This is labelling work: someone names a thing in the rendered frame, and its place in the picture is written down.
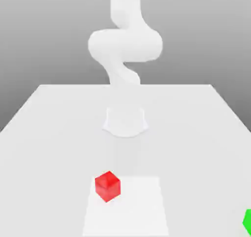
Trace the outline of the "small green cube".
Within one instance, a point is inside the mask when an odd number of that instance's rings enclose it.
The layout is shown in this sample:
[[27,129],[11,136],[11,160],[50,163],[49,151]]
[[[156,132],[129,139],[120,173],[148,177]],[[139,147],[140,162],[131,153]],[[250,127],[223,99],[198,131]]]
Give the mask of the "small green cube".
[[246,209],[242,224],[247,233],[251,236],[251,209]]

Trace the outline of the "small red cube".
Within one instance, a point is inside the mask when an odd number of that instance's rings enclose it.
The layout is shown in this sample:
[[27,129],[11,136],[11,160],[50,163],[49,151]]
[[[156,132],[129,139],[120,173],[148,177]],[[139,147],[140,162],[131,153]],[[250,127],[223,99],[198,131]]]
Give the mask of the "small red cube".
[[105,202],[109,202],[121,194],[121,181],[111,171],[108,171],[95,178],[95,192]]

